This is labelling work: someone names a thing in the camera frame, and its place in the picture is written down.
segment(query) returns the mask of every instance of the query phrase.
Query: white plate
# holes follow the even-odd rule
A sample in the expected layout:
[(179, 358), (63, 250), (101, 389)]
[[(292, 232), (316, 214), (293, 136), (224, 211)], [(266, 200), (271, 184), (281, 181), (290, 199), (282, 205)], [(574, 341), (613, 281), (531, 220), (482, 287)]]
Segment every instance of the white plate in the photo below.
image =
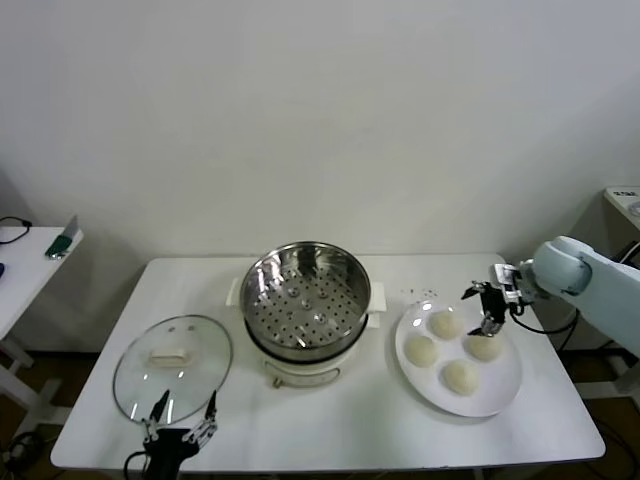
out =
[[(443, 340), (431, 331), (431, 314), (452, 309), (464, 322), (462, 333), (453, 340)], [(522, 383), (522, 363), (513, 342), (504, 329), (500, 332), (502, 353), (491, 362), (483, 362), (464, 348), (467, 332), (480, 326), (480, 309), (470, 306), (449, 306), (430, 300), (412, 305), (398, 321), (396, 328), (396, 356), (400, 368), (414, 388), (427, 400), (449, 412), (465, 417), (488, 417), (507, 407), (515, 398)], [(416, 367), (404, 352), (406, 341), (414, 335), (424, 335), (438, 345), (436, 363), (427, 368)], [(450, 390), (442, 378), (443, 368), (451, 361), (465, 359), (472, 362), (480, 374), (480, 386), (470, 396), (458, 395)]]

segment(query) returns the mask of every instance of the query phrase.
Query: green object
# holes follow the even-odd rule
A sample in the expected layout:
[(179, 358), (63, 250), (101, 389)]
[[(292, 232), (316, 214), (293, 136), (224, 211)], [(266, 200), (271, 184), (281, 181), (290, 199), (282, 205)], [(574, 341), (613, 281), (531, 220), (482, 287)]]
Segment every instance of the green object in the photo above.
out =
[(60, 235), (56, 237), (51, 246), (47, 248), (44, 255), (48, 258), (58, 260), (67, 254), (67, 250), (73, 242), (73, 237), (78, 233), (78, 216), (74, 215), (71, 220), (64, 227), (64, 230)]
[(51, 246), (47, 248), (47, 251), (44, 252), (44, 254), (49, 258), (63, 257), (66, 251), (71, 246), (71, 242), (73, 242), (72, 238), (69, 238), (65, 235), (58, 235)]

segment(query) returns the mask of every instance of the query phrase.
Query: white wall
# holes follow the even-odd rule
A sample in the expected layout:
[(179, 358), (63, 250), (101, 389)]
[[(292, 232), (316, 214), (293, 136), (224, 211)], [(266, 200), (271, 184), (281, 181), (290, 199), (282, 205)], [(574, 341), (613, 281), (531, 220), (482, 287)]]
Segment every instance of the white wall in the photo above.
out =
[(0, 3), (0, 204), (86, 233), (18, 333), (99, 349), (160, 255), (518, 255), (602, 225), (599, 190), (640, 182), (639, 20), (600, 0)]

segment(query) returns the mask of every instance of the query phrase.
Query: table leg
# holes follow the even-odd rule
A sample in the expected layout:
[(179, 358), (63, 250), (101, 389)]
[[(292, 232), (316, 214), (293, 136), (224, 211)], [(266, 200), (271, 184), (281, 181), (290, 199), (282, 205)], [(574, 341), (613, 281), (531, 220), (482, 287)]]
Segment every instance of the table leg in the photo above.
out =
[(61, 383), (57, 379), (47, 380), (38, 393), (15, 377), (11, 371), (0, 366), (0, 386), (12, 400), (27, 410), (27, 415), (15, 435), (35, 430), (41, 423), (64, 425), (71, 409), (51, 405), (51, 399)]
[(609, 362), (620, 375), (618, 379), (613, 382), (576, 383), (580, 397), (584, 400), (629, 397), (640, 409), (640, 363), (627, 368), (621, 357), (612, 357)]
[(22, 349), (11, 334), (0, 340), (0, 351), (4, 352), (16, 362), (19, 362), (23, 367), (33, 367), (33, 358)]

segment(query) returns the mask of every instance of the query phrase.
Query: metal rim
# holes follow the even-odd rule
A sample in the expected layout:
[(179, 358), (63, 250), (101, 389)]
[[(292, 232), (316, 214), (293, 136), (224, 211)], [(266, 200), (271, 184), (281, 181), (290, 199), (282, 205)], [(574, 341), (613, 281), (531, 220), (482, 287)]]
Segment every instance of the metal rim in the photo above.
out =
[[(250, 288), (250, 283), (253, 279), (253, 275), (255, 274), (255, 271), (260, 269), (263, 264), (265, 262), (267, 262), (268, 260), (274, 258), (274, 257), (278, 257), (290, 250), (294, 250), (294, 249), (304, 249), (304, 248), (315, 248), (315, 249), (323, 249), (323, 250), (328, 250), (331, 251), (334, 254), (338, 254), (346, 259), (348, 259), (348, 261), (350, 263), (352, 263), (352, 265), (355, 267), (355, 269), (357, 269), (361, 274), (362, 274), (362, 284), (363, 287), (366, 289), (367, 294), (369, 296), (371, 296), (371, 281), (369, 279), (369, 276), (367, 274), (366, 269), (364, 268), (364, 266), (362, 265), (362, 263), (351, 253), (349, 253), (348, 251), (346, 251), (345, 249), (338, 247), (336, 245), (330, 244), (330, 243), (325, 243), (325, 242), (318, 242), (318, 241), (299, 241), (299, 242), (291, 242), (291, 243), (287, 243), (284, 244), (282, 246), (279, 246), (277, 248), (274, 248), (272, 250), (270, 250), (269, 252), (265, 253), (264, 255), (262, 255), (257, 261), (255, 261), (251, 267), (247, 270), (247, 273), (245, 274), (242, 283), (241, 283), (241, 287), (240, 287), (240, 308), (242, 310), (242, 314), (243, 314), (243, 320), (245, 322), (245, 328), (247, 329), (247, 332), (249, 333), (249, 336), (251, 338), (251, 340), (253, 341), (253, 343), (258, 346), (260, 348), (260, 350), (262, 350), (264, 353), (266, 353), (267, 355), (272, 356), (273, 358), (276, 358), (280, 361), (284, 361), (284, 362), (288, 362), (288, 363), (295, 363), (295, 364), (314, 364), (314, 363), (320, 363), (320, 362), (324, 362), (328, 359), (331, 358), (335, 358), (338, 355), (341, 355), (342, 353), (344, 353), (346, 350), (348, 350), (351, 346), (353, 346), (353, 344), (360, 338), (360, 336), (362, 335), (362, 332), (364, 332), (366, 325), (367, 325), (367, 321), (368, 321), (368, 315), (366, 312), (366, 305), (362, 308), (362, 313), (360, 314), (359, 320), (358, 320), (358, 328), (359, 331), (357, 333), (354, 334), (352, 341), (346, 345), (344, 348), (336, 351), (336, 352), (331, 352), (330, 354), (328, 354), (327, 356), (321, 357), (321, 358), (308, 358), (308, 359), (292, 359), (290, 357), (287, 356), (283, 356), (278, 354), (277, 352), (274, 352), (274, 349), (282, 349), (282, 345), (281, 342), (275, 341), (273, 340), (271, 337), (269, 336), (260, 336), (258, 335), (256, 332), (253, 331), (252, 325), (250, 320), (248, 320), (248, 311), (247, 308), (244, 304), (244, 298), (245, 296), (247, 296), (250, 292), (248, 292), (248, 288)], [(320, 350), (322, 350), (323, 348), (328, 347), (328, 345), (322, 345), (322, 346), (313, 346), (313, 347), (307, 347), (304, 350), (295, 350), (296, 352), (300, 353), (300, 352), (319, 352)]]
[[(197, 314), (197, 313), (190, 313), (190, 314), (187, 314), (187, 315), (176, 315), (175, 317), (166, 318), (166, 319), (164, 319), (164, 320), (162, 320), (162, 321), (160, 321), (160, 322), (158, 322), (156, 324), (153, 324), (149, 328), (147, 328), (144, 332), (142, 332), (140, 335), (138, 335), (129, 344), (129, 346), (122, 353), (122, 355), (120, 355), (120, 359), (118, 360), (116, 368), (115, 368), (115, 370), (113, 372), (113, 379), (111, 381), (111, 394), (113, 395), (113, 401), (116, 404), (116, 406), (118, 407), (118, 410), (120, 411), (120, 413), (122, 413), (122, 415), (124, 415), (124, 417), (127, 420), (129, 420), (130, 422), (140, 424), (140, 423), (142, 423), (142, 420), (134, 420), (132, 418), (129, 418), (129, 415), (122, 409), (122, 407), (120, 406), (120, 403), (118, 403), (118, 398), (116, 397), (116, 376), (118, 374), (118, 369), (120, 368), (120, 364), (122, 363), (122, 360), (127, 355), (127, 353), (129, 353), (129, 351), (136, 344), (136, 342), (138, 342), (138, 340), (140, 340), (143, 336), (145, 336), (150, 330), (156, 328), (159, 325), (162, 325), (163, 323), (167, 323), (167, 322), (170, 322), (172, 320), (177, 320), (179, 318), (201, 318), (201, 319), (204, 319), (204, 320), (208, 320), (211, 323), (215, 323), (218, 327), (220, 327), (222, 329), (222, 331), (224, 332), (225, 336), (227, 337), (227, 341), (229, 342), (229, 363), (227, 365), (227, 369), (224, 372), (222, 380), (220, 381), (220, 384), (216, 388), (216, 390), (218, 390), (218, 392), (220, 391), (220, 388), (222, 387), (222, 385), (224, 385), (224, 382), (227, 380), (227, 377), (229, 376), (229, 370), (231, 369), (231, 364), (233, 363), (233, 342), (231, 341), (231, 336), (229, 335), (229, 332), (227, 331), (225, 326), (222, 323), (220, 323), (218, 320), (216, 320), (215, 318), (207, 317), (206, 315), (200, 315), (200, 314)], [(209, 399), (207, 398), (202, 403), (202, 405), (200, 405), (198, 408), (196, 408), (192, 413), (190, 413), (188, 415), (185, 415), (184, 417), (181, 417), (181, 418), (176, 418), (175, 420), (173, 420), (171, 422), (171, 424), (180, 422), (180, 421), (184, 420), (185, 418), (189, 418), (194, 413), (197, 413), (198, 411), (202, 410), (202, 408), (204, 408), (204, 406), (208, 402), (209, 402)]]

